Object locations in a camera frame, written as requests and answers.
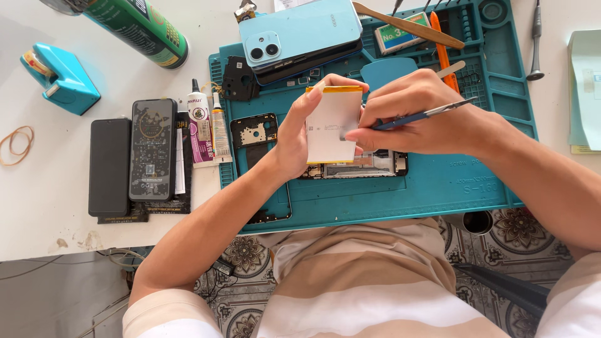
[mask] hand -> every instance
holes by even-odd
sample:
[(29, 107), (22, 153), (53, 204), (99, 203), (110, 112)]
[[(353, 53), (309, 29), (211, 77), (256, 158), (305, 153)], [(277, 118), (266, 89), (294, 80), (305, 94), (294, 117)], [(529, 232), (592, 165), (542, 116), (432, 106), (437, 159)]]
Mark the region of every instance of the hand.
[[(287, 180), (299, 177), (307, 169), (309, 152), (305, 119), (321, 101), (324, 87), (332, 85), (360, 85), (364, 93), (369, 90), (369, 86), (363, 82), (328, 74), (314, 86), (313, 90), (296, 99), (278, 128), (278, 144), (265, 156), (270, 158), (274, 165), (280, 167)], [(362, 152), (359, 147), (355, 150), (357, 155)]]
[(392, 81), (369, 95), (359, 129), (346, 139), (375, 149), (423, 154), (463, 153), (477, 156), (493, 136), (502, 136), (508, 123), (494, 112), (467, 104), (453, 111), (408, 123), (388, 131), (371, 129), (378, 118), (385, 123), (463, 100), (430, 69), (420, 69)]

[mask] light blue smartphone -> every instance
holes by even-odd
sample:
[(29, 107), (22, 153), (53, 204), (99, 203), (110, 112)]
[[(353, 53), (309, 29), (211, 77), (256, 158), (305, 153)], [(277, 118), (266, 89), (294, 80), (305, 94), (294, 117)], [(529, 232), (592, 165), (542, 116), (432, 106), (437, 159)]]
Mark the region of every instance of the light blue smartphone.
[(357, 41), (363, 32), (351, 0), (316, 0), (244, 20), (238, 28), (251, 67)]

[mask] b-7000 glue tube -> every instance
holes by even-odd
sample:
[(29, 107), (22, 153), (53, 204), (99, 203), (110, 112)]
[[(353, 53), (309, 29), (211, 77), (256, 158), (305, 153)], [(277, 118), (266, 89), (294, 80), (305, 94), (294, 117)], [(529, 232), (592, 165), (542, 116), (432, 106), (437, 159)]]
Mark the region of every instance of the b-7000 glue tube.
[(211, 112), (213, 120), (213, 151), (215, 153), (214, 162), (232, 162), (230, 152), (230, 139), (227, 134), (227, 125), (225, 124), (225, 112), (221, 109), (219, 103), (219, 93), (213, 93), (213, 111)]
[(196, 79), (192, 79), (192, 92), (188, 94), (188, 114), (190, 115), (190, 138), (194, 168), (218, 165), (217, 161), (213, 161), (209, 102), (207, 96), (198, 89)]

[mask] camera lens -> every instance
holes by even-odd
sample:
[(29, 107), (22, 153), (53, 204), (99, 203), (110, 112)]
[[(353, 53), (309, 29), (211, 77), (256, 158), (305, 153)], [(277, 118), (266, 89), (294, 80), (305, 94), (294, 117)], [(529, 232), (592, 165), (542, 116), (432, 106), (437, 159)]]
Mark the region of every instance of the camera lens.
[(253, 48), (251, 50), (251, 58), (259, 60), (261, 57), (263, 57), (263, 51), (260, 48)]
[(267, 45), (267, 48), (265, 48), (265, 51), (267, 52), (267, 55), (274, 56), (278, 53), (279, 48), (278, 45), (270, 43), (269, 45)]

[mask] person's left hand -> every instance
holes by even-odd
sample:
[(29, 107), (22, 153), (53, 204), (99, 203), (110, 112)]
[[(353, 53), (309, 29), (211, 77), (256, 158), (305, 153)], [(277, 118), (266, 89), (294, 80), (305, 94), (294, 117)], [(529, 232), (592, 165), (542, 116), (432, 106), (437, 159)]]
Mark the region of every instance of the person's left hand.
[[(305, 119), (311, 115), (321, 101), (324, 87), (333, 85), (360, 85), (363, 87), (363, 93), (369, 90), (369, 86), (363, 82), (336, 74), (328, 74), (310, 92), (296, 99), (282, 125), (278, 128), (278, 144), (266, 155), (275, 161), (287, 180), (299, 177), (307, 169), (309, 152)], [(362, 152), (363, 150), (359, 147), (355, 149), (356, 155), (360, 155)]]

